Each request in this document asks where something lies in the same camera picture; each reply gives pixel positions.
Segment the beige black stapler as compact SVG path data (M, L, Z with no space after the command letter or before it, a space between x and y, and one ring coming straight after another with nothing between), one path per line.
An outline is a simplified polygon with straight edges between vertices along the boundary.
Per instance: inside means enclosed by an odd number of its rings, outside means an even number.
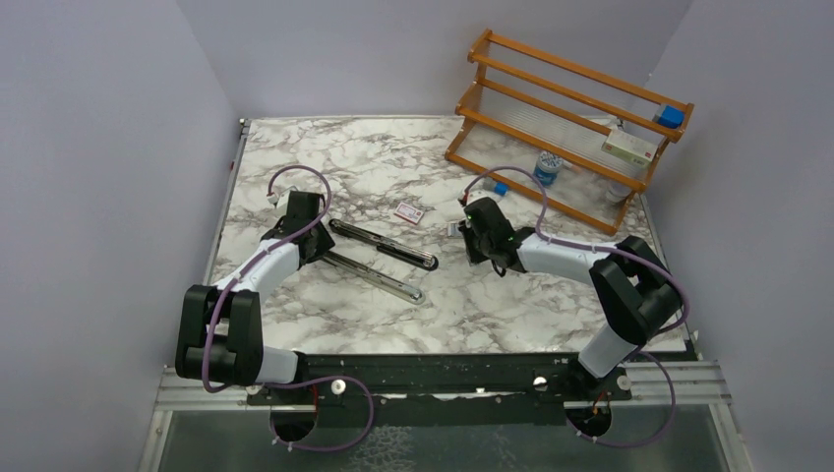
M425 302L424 291L401 276L412 274L415 269L426 272L438 269L437 256L342 219L332 218L328 228L335 235L373 249L376 255L360 262L331 250L323 258L325 263L412 305Z

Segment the red white staple box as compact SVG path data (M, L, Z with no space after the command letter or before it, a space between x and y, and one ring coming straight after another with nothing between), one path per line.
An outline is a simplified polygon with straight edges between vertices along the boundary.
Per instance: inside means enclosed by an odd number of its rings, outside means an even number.
M394 210L394 215L411 224L417 225L421 221L424 211L406 203L399 203Z

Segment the beige staple box tray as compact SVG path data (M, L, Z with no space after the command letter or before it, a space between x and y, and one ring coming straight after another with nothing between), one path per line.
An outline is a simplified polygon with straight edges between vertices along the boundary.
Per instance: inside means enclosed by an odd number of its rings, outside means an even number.
M459 229L458 222L449 222L447 224L447 237L448 238L462 238L462 232Z

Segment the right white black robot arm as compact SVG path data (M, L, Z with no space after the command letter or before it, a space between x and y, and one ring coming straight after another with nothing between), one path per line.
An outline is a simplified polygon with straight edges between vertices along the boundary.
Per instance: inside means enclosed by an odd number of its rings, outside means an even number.
M660 332L685 305L685 297L657 255L641 238L593 245L515 229L496 201L481 198L463 209L458 229L468 261L488 262L494 272L543 273L591 286L605 324L579 352L578 367L567 374L569 391L590 400L622 361Z

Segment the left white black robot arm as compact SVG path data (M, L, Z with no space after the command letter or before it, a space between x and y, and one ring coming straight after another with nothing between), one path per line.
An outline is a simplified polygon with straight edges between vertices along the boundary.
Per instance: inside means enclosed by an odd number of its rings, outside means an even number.
M179 377L218 387L271 384L289 404L308 394L309 378L298 370L301 355L266 347L262 307L286 278L322 259L334 242L321 223L325 196L290 191L287 197L285 215L249 259L218 284L195 284L185 292L174 361Z

